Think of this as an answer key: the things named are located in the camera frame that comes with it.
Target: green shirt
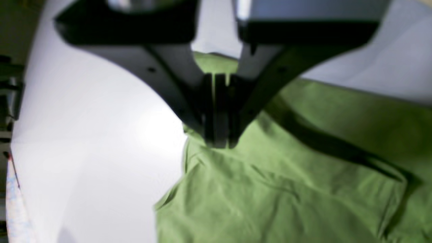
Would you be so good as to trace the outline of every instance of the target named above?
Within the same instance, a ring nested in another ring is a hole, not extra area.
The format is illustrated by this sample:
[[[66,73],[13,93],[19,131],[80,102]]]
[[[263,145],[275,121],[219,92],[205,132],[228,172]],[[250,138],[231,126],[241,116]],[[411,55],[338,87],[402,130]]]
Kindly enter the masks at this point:
[[[195,58],[206,72],[236,69]],[[235,149],[185,132],[184,176],[156,205],[161,243],[432,242],[429,108],[298,79]]]

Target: screw hole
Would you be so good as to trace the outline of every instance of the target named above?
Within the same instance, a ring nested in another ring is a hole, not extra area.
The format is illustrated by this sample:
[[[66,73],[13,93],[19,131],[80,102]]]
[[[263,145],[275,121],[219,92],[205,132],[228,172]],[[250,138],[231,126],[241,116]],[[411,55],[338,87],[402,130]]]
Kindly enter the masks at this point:
[[[285,73],[286,71],[288,70],[288,67],[287,66],[281,66],[281,67],[279,67],[278,69],[277,69],[277,71],[279,72],[279,73]]]
[[[257,44],[251,44],[251,56],[255,55],[255,53],[257,52],[257,48]]]

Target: green fabric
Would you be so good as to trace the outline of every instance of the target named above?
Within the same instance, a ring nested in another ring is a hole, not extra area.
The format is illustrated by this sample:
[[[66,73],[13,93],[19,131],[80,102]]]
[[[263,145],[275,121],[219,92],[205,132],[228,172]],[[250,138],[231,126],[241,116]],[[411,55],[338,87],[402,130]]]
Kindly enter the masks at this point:
[[[236,69],[221,57],[195,58],[206,72]],[[344,150],[319,136],[311,147],[314,136],[295,134],[302,126],[368,153],[332,156],[316,148]],[[209,149],[185,132],[184,176],[156,205],[161,243],[432,242],[429,108],[298,79],[235,149]]]

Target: white backdrop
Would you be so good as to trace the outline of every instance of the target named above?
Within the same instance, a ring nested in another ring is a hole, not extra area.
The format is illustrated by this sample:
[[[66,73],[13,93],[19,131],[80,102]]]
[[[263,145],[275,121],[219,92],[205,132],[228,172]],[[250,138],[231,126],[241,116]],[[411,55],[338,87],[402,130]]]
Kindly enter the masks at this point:
[[[143,82],[64,44],[48,0],[12,152],[41,243],[155,242],[152,206],[181,176],[181,122]],[[204,0],[193,48],[238,57],[231,0]],[[396,0],[372,45],[305,77],[432,104],[432,10]]]

